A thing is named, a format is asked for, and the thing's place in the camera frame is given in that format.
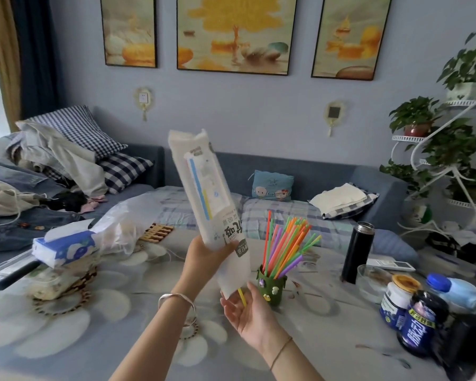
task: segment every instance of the person's left hand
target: person's left hand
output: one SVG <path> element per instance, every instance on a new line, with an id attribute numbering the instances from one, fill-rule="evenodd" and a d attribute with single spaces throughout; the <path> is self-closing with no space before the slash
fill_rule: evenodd
<path id="1" fill-rule="evenodd" d="M 231 241 L 222 249 L 213 251 L 207 248 L 200 235 L 189 245 L 183 266 L 182 276 L 173 288 L 173 293 L 182 293 L 192 301 L 215 275 L 222 262 L 234 252 L 238 241 Z"/>

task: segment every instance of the black frame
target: black frame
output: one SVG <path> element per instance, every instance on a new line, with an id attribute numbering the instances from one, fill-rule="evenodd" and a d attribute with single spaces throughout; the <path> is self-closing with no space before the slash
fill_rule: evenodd
<path id="1" fill-rule="evenodd" d="M 146 68 L 146 69 L 157 69 L 159 68 L 159 60 L 157 56 L 157 0 L 153 0 L 153 42 L 154 42 L 154 52 L 155 52 L 155 66 L 146 66 L 146 65 L 125 65 L 125 64 L 108 64 L 106 60 L 106 37 L 104 36 L 104 16 L 102 15 L 102 0 L 100 0 L 100 20 L 102 21 L 102 47 L 104 48 L 104 63 L 107 66 L 122 66 L 130 68 Z"/>
<path id="2" fill-rule="evenodd" d="M 323 7 L 321 8 L 321 17 L 319 18 L 319 28 L 317 31 L 317 39 L 316 39 L 316 50 L 314 51 L 314 61 L 312 63 L 312 73 L 310 75 L 311 78 L 315 79 L 334 79 L 334 80 L 357 80 L 357 81 L 373 81 L 374 77 L 376 76 L 376 68 L 377 68 L 377 63 L 379 62 L 379 54 L 381 53 L 381 47 L 383 46 L 383 38 L 384 38 L 384 32 L 386 31 L 386 25 L 388 24 L 388 16 L 390 15 L 390 9 L 391 9 L 391 2 L 388 5 L 388 10 L 386 12 L 386 20 L 384 21 L 384 27 L 383 27 L 383 34 L 381 36 L 381 44 L 379 44 L 379 49 L 377 51 L 377 57 L 376 57 L 376 63 L 374 64 L 374 73 L 372 74 L 372 78 L 370 80 L 364 80 L 364 79 L 349 79 L 349 78 L 337 78 L 337 77 L 331 77 L 331 76 L 314 76 L 314 68 L 316 66 L 316 55 L 317 55 L 317 49 L 318 49 L 318 44 L 319 44 L 319 35 L 321 34 L 321 24 L 323 22 L 323 12 L 324 12 L 324 3 L 326 0 L 323 0 Z"/>
<path id="3" fill-rule="evenodd" d="M 286 74 L 265 74 L 261 72 L 240 72 L 232 70 L 193 70 L 197 72 L 220 72 L 225 74 L 241 74 L 241 75 L 267 75 L 267 76 L 289 76 L 289 64 L 291 63 L 291 54 L 292 54 L 292 44 L 294 37 L 294 26 L 296 23 L 296 10 L 298 9 L 298 0 L 294 5 L 294 18 L 293 18 L 293 29 L 291 32 L 291 42 L 289 43 L 289 58 L 287 60 L 287 72 Z M 178 68 L 178 0 L 176 0 L 176 68 L 177 70 L 192 70 L 189 68 Z"/>

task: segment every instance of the green cup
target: green cup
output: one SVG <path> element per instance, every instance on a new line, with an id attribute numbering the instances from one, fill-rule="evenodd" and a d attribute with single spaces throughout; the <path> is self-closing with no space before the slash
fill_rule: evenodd
<path id="1" fill-rule="evenodd" d="M 286 287 L 287 277 L 270 278 L 262 273 L 262 269 L 263 265 L 257 270 L 257 288 L 271 306 L 278 306 L 282 301 L 282 289 Z"/>

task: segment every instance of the painted tree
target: painted tree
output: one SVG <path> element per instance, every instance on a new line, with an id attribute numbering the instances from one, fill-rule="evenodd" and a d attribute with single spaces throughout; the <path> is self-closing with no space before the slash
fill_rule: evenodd
<path id="1" fill-rule="evenodd" d="M 259 32 L 267 28 L 278 28 L 284 24 L 282 18 L 270 13 L 279 11 L 279 0 L 201 0 L 201 6 L 190 10 L 188 16 L 203 19 L 204 30 L 234 32 L 235 52 L 240 29 Z"/>

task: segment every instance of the yellow tree painting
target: yellow tree painting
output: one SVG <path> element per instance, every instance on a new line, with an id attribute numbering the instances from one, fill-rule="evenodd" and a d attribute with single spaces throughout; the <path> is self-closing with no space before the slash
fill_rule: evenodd
<path id="1" fill-rule="evenodd" d="M 312 77 L 372 80 L 391 0 L 324 0 Z"/>
<path id="2" fill-rule="evenodd" d="M 178 69 L 287 75 L 296 0 L 177 0 Z"/>
<path id="3" fill-rule="evenodd" d="M 107 65 L 157 68 L 155 0 L 100 0 Z"/>

